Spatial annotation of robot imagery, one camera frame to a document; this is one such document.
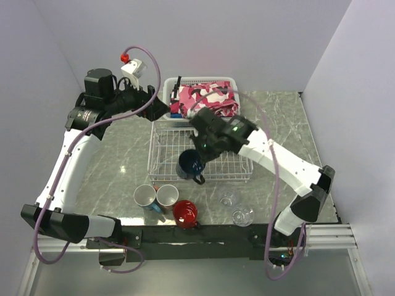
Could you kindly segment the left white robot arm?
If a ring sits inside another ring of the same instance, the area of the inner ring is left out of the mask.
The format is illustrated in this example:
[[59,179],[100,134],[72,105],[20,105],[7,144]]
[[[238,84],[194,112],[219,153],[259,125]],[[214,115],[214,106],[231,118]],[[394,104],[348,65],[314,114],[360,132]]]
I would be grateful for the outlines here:
[[121,71],[123,76],[119,80],[105,68],[87,72],[85,91],[68,114],[62,148],[49,180],[36,202],[25,204],[21,211],[21,217],[36,236],[41,234],[68,243],[101,237],[110,248],[123,242],[119,219],[75,212],[82,179],[116,115],[131,112],[155,121],[170,109],[158,99],[156,87],[149,85],[144,89],[140,85],[142,66],[132,61],[122,66]]

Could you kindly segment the dark blue mug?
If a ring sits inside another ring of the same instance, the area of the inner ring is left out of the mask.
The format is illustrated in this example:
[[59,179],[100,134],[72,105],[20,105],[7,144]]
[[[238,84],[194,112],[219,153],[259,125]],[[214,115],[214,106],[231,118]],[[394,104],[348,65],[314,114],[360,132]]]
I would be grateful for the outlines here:
[[205,183],[203,171],[206,164],[201,160],[197,150],[188,149],[183,151],[176,165],[176,174],[181,179],[192,179],[198,185]]

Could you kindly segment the salmon pink mug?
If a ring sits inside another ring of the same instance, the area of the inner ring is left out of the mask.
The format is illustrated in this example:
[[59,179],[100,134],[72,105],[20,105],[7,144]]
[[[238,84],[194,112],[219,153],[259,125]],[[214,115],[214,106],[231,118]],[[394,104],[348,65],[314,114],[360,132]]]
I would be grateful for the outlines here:
[[165,184],[156,190],[156,201],[161,208],[172,211],[179,201],[179,191],[171,184]]

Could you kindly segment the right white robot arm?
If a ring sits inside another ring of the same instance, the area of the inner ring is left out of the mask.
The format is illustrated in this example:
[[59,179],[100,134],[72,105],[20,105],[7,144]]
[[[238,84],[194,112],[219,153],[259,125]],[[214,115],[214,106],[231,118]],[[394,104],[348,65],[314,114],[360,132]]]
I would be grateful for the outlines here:
[[203,163],[233,152],[264,167],[294,190],[295,198],[275,218],[270,231],[274,244],[285,245],[303,223],[317,221],[335,177],[332,167],[303,160],[241,115],[224,120],[203,108],[188,112],[188,120],[196,131],[191,139]]

